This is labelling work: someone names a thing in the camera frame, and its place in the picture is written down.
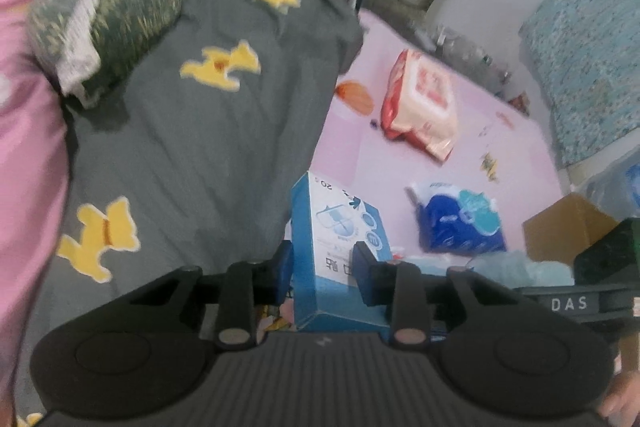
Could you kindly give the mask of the person's right hand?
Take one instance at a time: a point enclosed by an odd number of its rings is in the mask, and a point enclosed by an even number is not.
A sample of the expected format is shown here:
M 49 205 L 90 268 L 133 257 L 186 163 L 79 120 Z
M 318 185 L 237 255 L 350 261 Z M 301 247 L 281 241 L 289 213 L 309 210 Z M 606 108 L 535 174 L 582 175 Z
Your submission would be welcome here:
M 631 427 L 640 411 L 640 376 L 638 372 L 619 373 L 613 379 L 608 395 L 599 407 L 599 414 L 617 426 Z

